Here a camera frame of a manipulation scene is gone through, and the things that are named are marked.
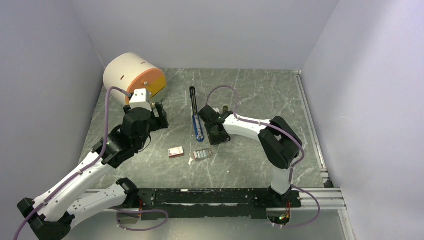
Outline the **blue black stapler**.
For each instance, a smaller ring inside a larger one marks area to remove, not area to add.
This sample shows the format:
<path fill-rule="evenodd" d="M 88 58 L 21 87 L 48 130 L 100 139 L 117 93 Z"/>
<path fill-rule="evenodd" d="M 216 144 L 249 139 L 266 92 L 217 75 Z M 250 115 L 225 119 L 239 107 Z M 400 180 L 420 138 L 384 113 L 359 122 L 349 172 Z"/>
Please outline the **blue black stapler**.
<path fill-rule="evenodd" d="M 195 133 L 195 138 L 198 142 L 203 142 L 205 139 L 201 120 L 199 118 L 198 114 L 198 106 L 197 106 L 197 99 L 196 99 L 196 88 L 194 86 L 191 86 L 189 88 L 190 93 L 190 99 L 191 99 L 191 107 L 192 107 L 192 121 L 193 121 L 193 128 Z"/>

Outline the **red staples box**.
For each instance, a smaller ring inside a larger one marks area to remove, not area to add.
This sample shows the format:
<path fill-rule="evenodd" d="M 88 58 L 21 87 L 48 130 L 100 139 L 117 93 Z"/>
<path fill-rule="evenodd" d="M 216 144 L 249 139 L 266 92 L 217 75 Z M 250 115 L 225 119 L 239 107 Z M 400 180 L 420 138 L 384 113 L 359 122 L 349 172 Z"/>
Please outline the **red staples box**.
<path fill-rule="evenodd" d="M 185 154 L 184 148 L 182 146 L 172 147 L 168 149 L 168 157 L 170 159 L 181 157 Z"/>

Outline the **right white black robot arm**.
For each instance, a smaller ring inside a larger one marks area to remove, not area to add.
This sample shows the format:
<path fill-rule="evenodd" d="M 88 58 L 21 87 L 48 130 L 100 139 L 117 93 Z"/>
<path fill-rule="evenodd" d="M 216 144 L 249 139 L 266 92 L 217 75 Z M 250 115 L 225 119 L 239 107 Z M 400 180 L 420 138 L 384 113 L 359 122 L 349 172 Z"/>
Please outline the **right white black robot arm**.
<path fill-rule="evenodd" d="M 219 113 L 206 105 L 199 113 L 212 146 L 229 142 L 233 136 L 258 141 L 268 161 L 273 165 L 270 202 L 282 207 L 292 190 L 293 161 L 303 154 L 303 143 L 280 116 L 255 119 L 235 115 L 232 111 Z"/>

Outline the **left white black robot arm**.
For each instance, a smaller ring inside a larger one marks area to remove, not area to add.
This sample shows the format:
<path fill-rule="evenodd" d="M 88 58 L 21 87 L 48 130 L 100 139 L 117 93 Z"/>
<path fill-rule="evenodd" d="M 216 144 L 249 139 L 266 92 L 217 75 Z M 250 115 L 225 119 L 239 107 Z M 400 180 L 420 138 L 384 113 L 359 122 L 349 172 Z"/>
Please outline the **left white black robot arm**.
<path fill-rule="evenodd" d="M 89 197 L 81 195 L 97 179 L 140 153 L 151 133 L 167 129 L 167 113 L 156 102 L 154 113 L 142 107 L 124 106 L 122 124 L 101 139 L 91 153 L 63 180 L 35 199 L 24 198 L 17 208 L 39 240 L 62 240 L 80 222 L 114 207 L 140 207 L 139 189 L 126 178 Z"/>

